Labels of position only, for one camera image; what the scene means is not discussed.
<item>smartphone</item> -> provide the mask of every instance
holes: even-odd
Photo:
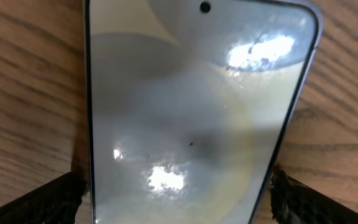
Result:
[[[250,223],[322,32],[304,1],[85,1],[93,223]]]

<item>brown wood grain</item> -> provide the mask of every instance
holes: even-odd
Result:
[[[314,2],[324,35],[278,161],[358,212],[358,1]],[[87,165],[82,23],[80,0],[0,0],[0,206]]]

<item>phone screen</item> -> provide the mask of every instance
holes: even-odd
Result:
[[[219,0],[91,0],[86,10],[94,222],[248,222],[316,16]]]

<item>phone bezel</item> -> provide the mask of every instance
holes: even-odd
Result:
[[[94,167],[93,167],[93,123],[92,123],[92,91],[91,91],[91,58],[90,58],[90,1],[91,0],[84,0],[83,1],[83,19],[84,19],[84,57],[85,57],[85,82],[86,82],[86,109],[87,109],[87,122],[88,122],[88,141],[89,141],[89,179],[90,179],[90,192],[91,192],[91,214],[92,214],[92,223],[95,223],[96,220],[96,212],[95,212],[95,201],[94,201]],[[298,83],[296,84],[296,88],[294,91],[294,95],[292,96],[290,106],[288,108],[287,114],[285,115],[283,126],[280,130],[280,134],[278,135],[278,140],[274,147],[272,156],[270,158],[270,162],[268,164],[264,180],[262,182],[261,188],[258,193],[257,200],[255,205],[252,209],[252,213],[249,218],[248,224],[253,223],[255,218],[255,213],[260,205],[260,199],[265,192],[267,187],[267,182],[269,181],[269,177],[272,173],[272,169],[274,163],[277,158],[278,150],[280,149],[280,145],[283,141],[283,137],[287,127],[291,121],[292,115],[296,108],[296,103],[300,97],[300,93],[302,91],[303,85],[305,84],[308,72],[310,70],[313,57],[316,53],[316,48],[320,42],[322,33],[323,33],[323,15],[320,10],[311,2],[303,1],[303,0],[235,0],[235,1],[260,1],[266,2],[270,4],[287,4],[297,7],[303,7],[306,10],[309,10],[310,13],[314,16],[316,22],[316,33],[313,39],[313,45],[311,45],[308,55],[305,60],[305,64],[302,68],[301,75],[299,77]]]

